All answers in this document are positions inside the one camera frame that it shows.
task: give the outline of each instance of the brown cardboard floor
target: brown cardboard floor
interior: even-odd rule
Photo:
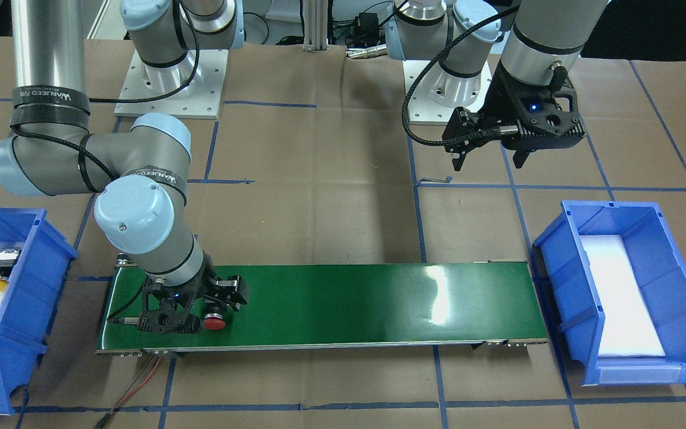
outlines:
[[[132,52],[130,42],[87,41],[88,94],[117,95]],[[12,58],[11,39],[0,38],[0,139]],[[461,173],[443,150],[406,139],[401,73],[398,62],[346,60],[338,48],[230,53],[220,120],[185,120],[185,215],[217,264],[528,259],[561,200],[610,198],[658,201],[686,259],[686,63],[580,60],[572,78],[589,139],[531,155],[522,170],[488,144]],[[133,121],[117,120],[112,105],[92,111],[95,133]],[[92,427],[140,364],[93,353],[115,250],[92,203],[0,187],[0,206],[46,207],[79,249],[21,427]],[[161,365],[111,427],[686,427],[686,386],[582,388],[581,365],[550,339],[526,350],[191,354]],[[0,417],[0,427],[16,423]]]

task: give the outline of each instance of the robotic arm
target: robotic arm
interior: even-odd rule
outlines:
[[[173,16],[168,3],[160,17]],[[217,277],[183,221],[190,132],[179,119],[150,113],[130,133],[88,133],[80,10],[79,0],[12,2],[14,136],[0,141],[0,183],[17,195],[100,193],[98,225],[148,275],[137,328],[199,331],[201,317],[191,309],[200,298],[206,328],[223,328],[224,312],[246,304],[248,288],[238,276]]]
[[[469,79],[474,77],[473,71],[480,70],[478,64],[482,65],[488,55],[488,49],[481,48],[479,41],[490,41],[490,36],[501,25],[497,19],[516,10],[511,8],[493,17],[486,13],[490,18],[481,20],[478,16],[482,6],[478,3],[480,0],[457,0],[453,17],[460,25],[461,34],[431,60],[408,92],[402,117],[409,136],[421,144],[444,147],[452,155],[456,171],[462,168],[471,150],[484,146],[491,139],[501,139],[506,149],[515,151],[516,168],[522,168],[529,154],[536,150],[567,148],[579,143],[585,129],[568,73],[607,5],[605,0],[523,0],[484,106],[477,113],[455,108],[444,130],[443,141],[425,141],[411,132],[407,107],[419,82],[425,79],[433,85],[431,98],[435,101],[438,101],[434,98],[438,90],[445,92],[450,87],[442,82],[454,79],[455,86],[456,82],[469,84]],[[412,0],[397,7],[393,20],[395,26],[406,27],[410,22],[416,24],[405,18],[409,8],[436,10],[445,7],[442,0]],[[441,78],[443,81],[430,79],[435,73],[428,69],[435,63],[449,77]],[[460,70],[462,64],[466,65],[465,70]],[[454,106],[465,106],[471,100],[460,97],[450,101],[457,101]]]

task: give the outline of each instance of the blue plastic bin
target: blue plastic bin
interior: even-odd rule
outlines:
[[[686,383],[686,266],[656,203],[563,201],[534,241],[541,247],[572,359],[583,386]],[[605,314],[581,235],[620,235],[662,357],[599,358]]]
[[[25,385],[46,352],[44,335],[78,253],[45,220],[43,209],[0,209],[0,244],[22,246],[0,304],[0,414],[11,415],[10,393]]]

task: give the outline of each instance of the green conveyor belt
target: green conveyor belt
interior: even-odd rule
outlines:
[[[227,313],[226,328],[161,335],[103,317],[98,353],[547,340],[525,262],[221,266],[217,274],[242,275],[251,290],[240,312]],[[117,268],[104,315],[144,277],[136,266]],[[120,316],[140,311],[138,299]]]

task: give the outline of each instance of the metal mounting plate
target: metal mounting plate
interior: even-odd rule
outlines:
[[[404,61],[404,87],[408,91],[411,87],[414,78],[420,74],[422,69],[428,65],[428,61],[420,60],[406,60]],[[469,111],[476,113],[484,106],[485,95],[488,92],[488,87],[491,84],[491,69],[488,68],[488,61],[484,64],[481,70],[481,89],[478,92],[476,100],[470,105],[465,106]],[[409,101],[409,124],[412,125],[446,125],[451,117],[451,112],[454,111],[454,106],[447,108],[435,103],[428,96],[430,93],[430,86],[423,79],[417,86],[414,94]]]
[[[195,77],[187,89],[163,100],[149,103],[119,103],[115,106],[115,114],[137,117],[151,111],[159,111],[181,119],[218,119],[228,55],[229,51],[226,49],[201,51],[199,76]],[[156,95],[146,84],[142,60],[134,52],[118,98],[129,100]]]

